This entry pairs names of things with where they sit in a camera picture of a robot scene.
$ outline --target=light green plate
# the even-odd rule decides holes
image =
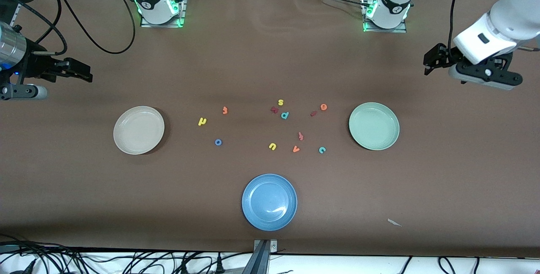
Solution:
[[[358,105],[351,113],[349,131],[364,148],[384,150],[396,142],[400,123],[394,112],[385,105],[367,102]]]

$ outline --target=brown table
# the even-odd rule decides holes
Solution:
[[[494,1],[457,0],[455,33]],[[70,2],[99,43],[127,44],[120,0]],[[189,0],[183,29],[138,28],[115,56],[64,7],[67,55],[91,65],[94,82],[29,81],[49,99],[2,102],[0,229],[88,247],[245,251],[277,238],[294,253],[538,257],[540,56],[515,53],[524,82],[513,91],[461,85],[445,70],[426,77],[422,58],[446,41],[451,0],[414,3],[407,34],[382,34],[333,0]],[[55,0],[31,4],[54,18]],[[17,21],[29,38],[46,28],[27,11]],[[54,34],[43,44],[60,49]],[[286,121],[270,112],[278,99]],[[347,128],[370,101],[400,121],[384,151],[363,149]],[[328,110],[310,117],[321,103]],[[137,105],[160,110],[167,131],[158,149],[132,156],[112,130]],[[240,198],[270,172],[293,184],[299,207],[286,228],[262,232]]]

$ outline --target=blue plate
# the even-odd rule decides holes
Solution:
[[[260,175],[243,191],[242,210],[255,228],[276,231],[293,220],[297,212],[297,193],[282,176]]]

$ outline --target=plate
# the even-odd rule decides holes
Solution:
[[[260,175],[243,191],[242,209],[255,228],[276,231],[293,220],[297,212],[297,193],[282,176]]]
[[[380,103],[368,102],[358,105],[351,113],[349,131],[364,148],[384,150],[396,142],[400,124],[391,109]]]
[[[123,113],[114,125],[114,143],[131,155],[151,151],[163,138],[165,122],[152,107],[134,107]]]

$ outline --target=metal mounting plate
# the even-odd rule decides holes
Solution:
[[[178,14],[168,22],[164,24],[151,24],[148,23],[144,18],[141,18],[140,26],[141,27],[158,27],[158,28],[181,28],[184,27],[184,19],[186,18],[187,10],[187,0],[181,0],[176,3],[178,5]]]
[[[360,0],[360,3],[368,3],[372,4],[372,1],[374,0]],[[362,6],[362,19],[363,19],[363,29],[364,32],[400,32],[405,33],[407,32],[407,27],[405,26],[405,20],[401,21],[401,23],[395,27],[395,28],[380,28],[376,26],[371,19],[366,17],[366,13],[369,7]]]
[[[263,241],[263,239],[255,239],[255,243],[253,244],[253,249],[257,248],[257,245]],[[270,253],[276,253],[278,251],[278,240],[277,239],[270,239]]]

